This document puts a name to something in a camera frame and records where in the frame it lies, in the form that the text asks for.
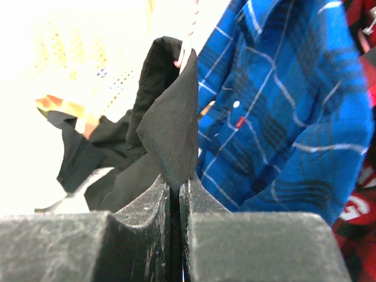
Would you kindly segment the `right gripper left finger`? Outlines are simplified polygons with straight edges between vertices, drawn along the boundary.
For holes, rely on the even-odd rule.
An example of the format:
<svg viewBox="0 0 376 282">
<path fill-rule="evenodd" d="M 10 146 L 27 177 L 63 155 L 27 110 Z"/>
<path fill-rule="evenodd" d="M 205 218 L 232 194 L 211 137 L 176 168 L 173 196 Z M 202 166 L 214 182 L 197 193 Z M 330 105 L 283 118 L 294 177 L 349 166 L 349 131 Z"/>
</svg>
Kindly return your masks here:
<svg viewBox="0 0 376 282">
<path fill-rule="evenodd" d="M 1 218 L 2 281 L 167 281 L 170 189 L 158 177 L 117 213 Z"/>
</svg>

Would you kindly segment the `pink wire hanger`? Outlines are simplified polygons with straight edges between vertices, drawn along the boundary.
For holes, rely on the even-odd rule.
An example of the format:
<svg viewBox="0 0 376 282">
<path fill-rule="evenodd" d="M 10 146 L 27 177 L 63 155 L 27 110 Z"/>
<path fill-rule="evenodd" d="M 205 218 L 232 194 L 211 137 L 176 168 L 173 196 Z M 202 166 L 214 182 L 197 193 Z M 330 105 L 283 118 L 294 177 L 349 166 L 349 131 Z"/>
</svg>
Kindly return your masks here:
<svg viewBox="0 0 376 282">
<path fill-rule="evenodd" d="M 187 65 L 190 54 L 193 49 L 193 35 L 196 29 L 197 17 L 199 14 L 199 1 L 188 1 L 189 8 L 189 22 L 187 26 L 186 37 L 182 41 L 180 48 L 180 54 L 178 60 L 174 61 L 175 67 L 179 69 L 179 73 L 183 72 L 183 69 Z"/>
</svg>

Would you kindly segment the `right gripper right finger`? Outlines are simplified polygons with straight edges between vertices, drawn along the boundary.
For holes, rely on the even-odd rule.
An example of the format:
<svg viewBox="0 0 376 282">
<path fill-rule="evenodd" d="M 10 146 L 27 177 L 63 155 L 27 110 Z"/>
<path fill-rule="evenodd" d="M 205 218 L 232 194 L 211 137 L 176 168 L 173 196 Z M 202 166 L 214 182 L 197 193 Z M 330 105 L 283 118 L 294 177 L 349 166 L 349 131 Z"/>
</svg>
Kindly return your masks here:
<svg viewBox="0 0 376 282">
<path fill-rule="evenodd" d="M 231 213 L 197 177 L 180 187 L 185 281 L 350 281 L 317 214 Z"/>
</svg>

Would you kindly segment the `black shirt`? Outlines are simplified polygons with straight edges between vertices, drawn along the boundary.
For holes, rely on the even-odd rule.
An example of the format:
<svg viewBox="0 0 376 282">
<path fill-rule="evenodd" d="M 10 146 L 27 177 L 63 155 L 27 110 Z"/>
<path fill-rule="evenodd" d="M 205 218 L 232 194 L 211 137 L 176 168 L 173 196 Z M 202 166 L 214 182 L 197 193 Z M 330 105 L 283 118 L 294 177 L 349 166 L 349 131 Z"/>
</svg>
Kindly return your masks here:
<svg viewBox="0 0 376 282">
<path fill-rule="evenodd" d="M 186 67 L 174 65 L 182 42 L 153 41 L 131 110 L 117 122 L 102 116 L 89 137 L 76 131 L 74 116 L 50 111 L 62 132 L 63 161 L 57 176 L 68 195 L 87 184 L 89 210 L 116 212 L 147 190 L 158 176 L 171 187 L 192 177 L 198 158 L 197 55 Z"/>
</svg>

